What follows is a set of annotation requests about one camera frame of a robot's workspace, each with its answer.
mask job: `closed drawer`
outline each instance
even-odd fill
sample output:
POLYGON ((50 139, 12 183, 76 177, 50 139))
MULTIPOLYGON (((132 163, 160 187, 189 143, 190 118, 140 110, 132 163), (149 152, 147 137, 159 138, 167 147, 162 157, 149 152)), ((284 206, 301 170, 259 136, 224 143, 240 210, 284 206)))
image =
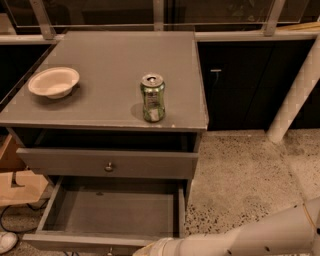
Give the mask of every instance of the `closed drawer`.
POLYGON ((197 153, 20 148, 19 157, 46 175, 191 179, 197 153))
POLYGON ((177 180, 60 177, 35 234, 40 250, 132 253, 162 237, 182 237, 177 180))

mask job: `open drawer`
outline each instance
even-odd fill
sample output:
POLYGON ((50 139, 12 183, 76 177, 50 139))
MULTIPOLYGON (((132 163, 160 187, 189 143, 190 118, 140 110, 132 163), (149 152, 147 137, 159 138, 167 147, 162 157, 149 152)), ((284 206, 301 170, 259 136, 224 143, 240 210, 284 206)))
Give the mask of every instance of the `open drawer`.
POLYGON ((35 234, 40 250, 132 255, 162 237, 182 237, 178 180, 60 177, 35 234))

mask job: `can lid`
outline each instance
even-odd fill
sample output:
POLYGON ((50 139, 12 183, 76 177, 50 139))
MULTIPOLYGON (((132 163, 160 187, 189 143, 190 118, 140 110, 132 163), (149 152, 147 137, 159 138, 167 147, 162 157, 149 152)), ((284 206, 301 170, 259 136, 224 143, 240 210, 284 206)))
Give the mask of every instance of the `can lid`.
POLYGON ((142 77, 141 83, 147 87, 158 87, 163 83, 163 78, 159 74, 150 73, 142 77))

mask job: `drawer knob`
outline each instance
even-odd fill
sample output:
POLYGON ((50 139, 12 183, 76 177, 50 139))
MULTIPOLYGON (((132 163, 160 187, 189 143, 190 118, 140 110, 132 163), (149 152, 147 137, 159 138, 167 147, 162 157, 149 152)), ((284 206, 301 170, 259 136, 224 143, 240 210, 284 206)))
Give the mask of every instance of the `drawer knob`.
POLYGON ((112 163, 109 162, 109 163, 108 163, 108 166, 106 166, 106 167, 104 168, 104 170, 105 170, 106 172, 113 172, 112 163))
POLYGON ((114 256, 113 253, 112 253, 113 249, 112 247, 110 248, 109 252, 107 253, 107 256, 114 256))

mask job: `white shoe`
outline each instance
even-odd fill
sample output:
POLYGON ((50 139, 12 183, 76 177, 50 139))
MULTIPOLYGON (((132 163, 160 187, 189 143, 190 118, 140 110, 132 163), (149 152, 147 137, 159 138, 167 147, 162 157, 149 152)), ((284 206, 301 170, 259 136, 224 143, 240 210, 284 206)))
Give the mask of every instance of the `white shoe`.
POLYGON ((0 254, 10 251, 18 242, 18 236, 11 232, 0 232, 0 254))

